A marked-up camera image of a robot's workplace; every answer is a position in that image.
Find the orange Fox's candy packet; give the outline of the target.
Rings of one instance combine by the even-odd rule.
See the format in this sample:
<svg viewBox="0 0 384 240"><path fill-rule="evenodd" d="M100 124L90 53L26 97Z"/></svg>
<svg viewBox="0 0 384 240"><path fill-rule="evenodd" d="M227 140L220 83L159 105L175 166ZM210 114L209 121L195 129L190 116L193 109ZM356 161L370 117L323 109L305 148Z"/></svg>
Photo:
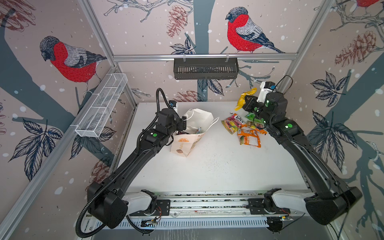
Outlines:
<svg viewBox="0 0 384 240"><path fill-rule="evenodd" d="M261 141L256 130L238 129L238 138L240 145L261 147Z"/></svg>

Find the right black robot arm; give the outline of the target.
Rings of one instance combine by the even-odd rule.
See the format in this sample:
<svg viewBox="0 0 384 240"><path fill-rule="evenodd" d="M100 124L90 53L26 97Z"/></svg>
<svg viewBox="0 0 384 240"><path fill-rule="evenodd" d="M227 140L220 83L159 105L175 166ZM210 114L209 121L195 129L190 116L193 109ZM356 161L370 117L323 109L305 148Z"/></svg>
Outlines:
<svg viewBox="0 0 384 240"><path fill-rule="evenodd" d="M325 165L299 125L286 117L287 105L287 99L279 92L268 93L263 103L255 96L245 96L243 109L255 114L267 132L293 156L311 189L310 193L272 189L264 195L264 208L271 213L279 209L300 211L325 226L348 213L363 194Z"/></svg>

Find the printed paper bag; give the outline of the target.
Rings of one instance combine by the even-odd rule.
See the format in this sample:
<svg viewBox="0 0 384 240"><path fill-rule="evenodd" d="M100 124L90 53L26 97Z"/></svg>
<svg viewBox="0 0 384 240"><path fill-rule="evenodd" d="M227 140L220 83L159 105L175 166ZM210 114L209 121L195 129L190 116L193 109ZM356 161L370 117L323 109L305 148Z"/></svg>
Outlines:
<svg viewBox="0 0 384 240"><path fill-rule="evenodd" d="M178 131L171 144L171 153L180 157L187 157L204 134L219 120L211 112L201 109L189 109L184 117L187 117L187 128Z"/></svg>

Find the Fox's fruits candy packet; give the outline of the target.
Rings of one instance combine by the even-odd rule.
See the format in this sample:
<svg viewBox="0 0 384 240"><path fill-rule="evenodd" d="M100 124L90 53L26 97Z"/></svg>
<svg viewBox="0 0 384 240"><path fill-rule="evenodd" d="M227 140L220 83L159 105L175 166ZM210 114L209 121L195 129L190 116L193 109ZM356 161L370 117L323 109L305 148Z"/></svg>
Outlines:
<svg viewBox="0 0 384 240"><path fill-rule="evenodd" d="M221 123L231 135L237 133L239 129L247 126L246 122L238 114L231 115L225 120L222 120Z"/></svg>

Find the green snack packet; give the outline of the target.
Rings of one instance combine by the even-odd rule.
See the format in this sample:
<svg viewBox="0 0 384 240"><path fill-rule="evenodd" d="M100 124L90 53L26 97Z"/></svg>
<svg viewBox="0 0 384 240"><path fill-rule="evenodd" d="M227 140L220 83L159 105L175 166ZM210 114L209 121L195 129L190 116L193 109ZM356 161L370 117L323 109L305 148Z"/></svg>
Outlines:
<svg viewBox="0 0 384 240"><path fill-rule="evenodd" d="M254 113L248 113L245 118L252 122L255 126L259 127L259 128L263 128L265 126L264 122L257 119L256 118L256 115Z"/></svg>

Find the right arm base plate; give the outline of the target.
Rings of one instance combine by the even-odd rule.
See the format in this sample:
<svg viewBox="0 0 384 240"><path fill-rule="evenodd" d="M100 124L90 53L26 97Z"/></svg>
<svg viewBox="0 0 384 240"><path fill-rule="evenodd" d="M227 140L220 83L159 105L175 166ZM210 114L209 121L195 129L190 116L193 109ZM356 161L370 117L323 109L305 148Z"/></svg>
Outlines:
<svg viewBox="0 0 384 240"><path fill-rule="evenodd" d="M291 211L286 208L278 208L274 203L265 199L256 198L248 199L247 209L250 210L251 215L290 215Z"/></svg>

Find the yellow snack packet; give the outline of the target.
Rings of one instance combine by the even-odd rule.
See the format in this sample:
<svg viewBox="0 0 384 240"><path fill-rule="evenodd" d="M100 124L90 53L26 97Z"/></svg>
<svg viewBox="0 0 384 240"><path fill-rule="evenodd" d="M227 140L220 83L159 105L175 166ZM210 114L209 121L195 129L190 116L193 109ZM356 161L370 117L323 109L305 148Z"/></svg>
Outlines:
<svg viewBox="0 0 384 240"><path fill-rule="evenodd" d="M247 92L242 93L234 110L235 111L240 110L246 103L246 97L252 97L256 92L257 92L257 88L253 88Z"/></svg>

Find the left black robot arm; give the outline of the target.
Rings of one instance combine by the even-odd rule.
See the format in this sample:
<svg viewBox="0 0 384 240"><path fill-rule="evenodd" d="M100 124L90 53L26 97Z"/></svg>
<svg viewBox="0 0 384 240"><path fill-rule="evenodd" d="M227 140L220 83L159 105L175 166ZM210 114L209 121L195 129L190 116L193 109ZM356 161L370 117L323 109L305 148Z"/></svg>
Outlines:
<svg viewBox="0 0 384 240"><path fill-rule="evenodd" d="M136 148L117 170L101 183L93 182L88 188L88 202L81 211L76 230L81 231L81 223L86 214L91 214L102 226L113 229L127 215L153 209L156 196L150 191L140 191L126 197L126 191L142 170L160 150L169 144L169 139L177 131L187 128L187 118L179 116L172 108L156 113L155 119L142 130Z"/></svg>

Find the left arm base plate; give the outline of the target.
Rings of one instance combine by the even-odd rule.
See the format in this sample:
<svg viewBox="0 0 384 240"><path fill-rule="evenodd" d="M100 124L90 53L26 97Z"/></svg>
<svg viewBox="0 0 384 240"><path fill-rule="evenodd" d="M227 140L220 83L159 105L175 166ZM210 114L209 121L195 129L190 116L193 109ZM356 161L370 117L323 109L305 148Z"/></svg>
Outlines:
<svg viewBox="0 0 384 240"><path fill-rule="evenodd" d="M159 217L160 215L169 216L171 209L171 201L170 200L157 200L156 206L153 212L149 212L149 210L145 211L137 211L135 213L130 214L130 217Z"/></svg>

